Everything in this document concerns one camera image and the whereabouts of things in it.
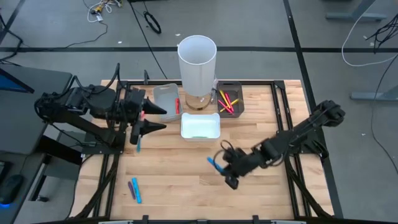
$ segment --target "yellow pencil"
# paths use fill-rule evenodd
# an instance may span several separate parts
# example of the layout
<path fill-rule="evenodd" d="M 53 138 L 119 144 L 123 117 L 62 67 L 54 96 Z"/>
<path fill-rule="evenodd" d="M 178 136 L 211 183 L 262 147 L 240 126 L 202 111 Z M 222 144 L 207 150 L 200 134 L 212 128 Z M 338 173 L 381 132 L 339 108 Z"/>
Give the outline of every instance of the yellow pencil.
<path fill-rule="evenodd" d="M 226 106 L 227 106 L 228 108 L 231 108 L 231 105 L 229 105 L 228 100 L 226 100 L 225 95 L 224 95 L 224 92 L 223 92 L 222 90 L 220 90 L 220 94 L 221 94 L 221 96 L 223 97 Z"/>
<path fill-rule="evenodd" d="M 238 101 L 239 101 L 239 99 L 236 99 L 236 100 L 232 101 L 231 106 L 235 105 Z"/>

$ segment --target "computer monitor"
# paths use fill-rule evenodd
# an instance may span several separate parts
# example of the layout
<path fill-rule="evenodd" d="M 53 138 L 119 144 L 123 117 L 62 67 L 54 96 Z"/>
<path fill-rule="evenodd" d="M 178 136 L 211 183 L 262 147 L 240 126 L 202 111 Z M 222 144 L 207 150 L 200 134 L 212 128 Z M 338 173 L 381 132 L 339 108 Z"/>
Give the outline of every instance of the computer monitor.
<path fill-rule="evenodd" d="M 0 68 L 0 90 L 33 93 L 35 90 Z"/>

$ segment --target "red pen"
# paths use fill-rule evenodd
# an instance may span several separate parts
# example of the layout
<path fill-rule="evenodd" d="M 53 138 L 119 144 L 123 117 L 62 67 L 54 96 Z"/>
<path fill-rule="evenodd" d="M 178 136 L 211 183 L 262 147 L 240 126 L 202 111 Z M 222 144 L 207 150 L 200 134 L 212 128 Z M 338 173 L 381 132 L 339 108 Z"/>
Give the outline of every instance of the red pen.
<path fill-rule="evenodd" d="M 231 101 L 229 100 L 228 93 L 224 93 L 226 100 L 228 100 L 228 104 L 231 105 L 231 111 L 234 112 L 234 107 L 231 104 Z"/>
<path fill-rule="evenodd" d="M 180 114 L 180 99 L 175 99 L 175 114 Z"/>
<path fill-rule="evenodd" d="M 229 113 L 233 114 L 232 111 L 231 111 L 227 106 L 225 106 L 225 104 L 224 104 L 223 102 L 221 102 L 221 100 L 218 100 L 218 102 L 219 102 Z"/>

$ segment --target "computer mouse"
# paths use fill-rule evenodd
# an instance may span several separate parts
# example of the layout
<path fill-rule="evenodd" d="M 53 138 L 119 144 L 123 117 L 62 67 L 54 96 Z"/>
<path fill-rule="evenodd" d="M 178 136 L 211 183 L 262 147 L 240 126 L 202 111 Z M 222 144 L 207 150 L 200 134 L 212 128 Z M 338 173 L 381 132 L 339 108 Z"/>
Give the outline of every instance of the computer mouse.
<path fill-rule="evenodd" d="M 17 197 L 18 191 L 24 182 L 22 175 L 12 175 L 8 177 L 0 187 L 0 203 L 8 205 Z"/>

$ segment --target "floor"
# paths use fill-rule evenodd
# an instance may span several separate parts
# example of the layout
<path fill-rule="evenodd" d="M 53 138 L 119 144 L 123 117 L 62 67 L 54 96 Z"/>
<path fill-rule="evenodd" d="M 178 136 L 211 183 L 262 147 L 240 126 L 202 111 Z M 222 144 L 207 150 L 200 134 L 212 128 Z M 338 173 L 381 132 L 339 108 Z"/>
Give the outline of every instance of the floor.
<path fill-rule="evenodd" d="M 94 0 L 85 1 L 87 4 L 97 3 Z M 311 88 L 317 103 L 331 99 L 346 111 L 346 119 L 341 126 L 324 129 L 343 215 L 345 218 L 393 222 L 398 220 L 395 209 L 398 206 L 398 197 L 395 197 L 398 194 L 398 176 L 388 157 L 372 138 L 370 102 L 349 98 L 352 91 L 374 91 L 388 64 L 368 67 L 345 64 L 339 48 L 353 23 L 325 19 L 326 12 L 352 11 L 359 2 L 289 0 L 311 84 L 305 86 L 307 93 Z M 146 4 L 163 31 L 160 35 L 155 34 L 137 15 L 152 47 L 176 47 L 183 38 L 194 34 L 212 38 L 219 47 L 273 47 L 257 51 L 219 51 L 217 77 L 303 79 L 303 67 L 300 68 L 294 50 L 295 43 L 282 0 L 168 0 L 148 1 Z M 82 0 L 0 0 L 0 6 L 6 23 L 12 21 L 10 30 L 20 35 L 30 47 L 64 47 L 92 40 L 105 29 L 99 23 L 87 22 L 87 8 Z M 139 12 L 144 10 L 141 2 L 133 6 Z M 346 47 L 354 50 L 370 48 L 371 41 L 365 41 L 363 36 L 371 35 L 387 23 L 397 8 L 397 1 L 376 1 L 369 12 L 384 13 L 389 18 L 382 22 L 358 23 Z M 122 78 L 142 79 L 144 70 L 147 70 L 151 79 L 162 79 L 150 52 L 135 48 L 146 47 L 146 42 L 129 5 L 113 7 L 112 13 L 105 12 L 103 18 L 109 26 L 108 33 L 96 42 L 76 45 L 63 52 L 58 49 L 55 52 L 19 53 L 10 61 L 26 67 L 70 72 L 78 75 L 84 85 L 99 84 L 102 79 L 109 79 L 118 62 Z M 5 47 L 15 47 L 16 44 L 17 40 L 6 35 L 0 45 L 0 57 L 10 54 L 4 52 Z M 383 47 L 395 47 L 397 44 L 398 39 L 395 38 Z M 155 55 L 168 78 L 179 78 L 176 52 L 155 52 Z M 347 53 L 346 59 L 351 63 L 366 63 L 393 55 Z M 398 63 L 390 68 L 381 91 L 398 83 L 398 77 L 393 75 L 397 70 Z M 396 163 L 398 149 L 394 137 L 398 134 L 397 112 L 395 103 L 378 103 L 374 116 L 376 136 Z M 69 126 L 61 127 L 73 130 Z M 52 129 L 46 133 L 53 137 L 57 135 Z M 44 221 L 35 220 L 40 212 L 46 214 L 48 221 L 65 218 L 72 203 L 69 195 L 73 185 L 70 180 L 50 180 L 42 194 L 48 195 L 51 201 L 40 206 L 26 205 L 17 222 Z M 47 209 L 50 208 L 54 212 L 49 213 Z"/>

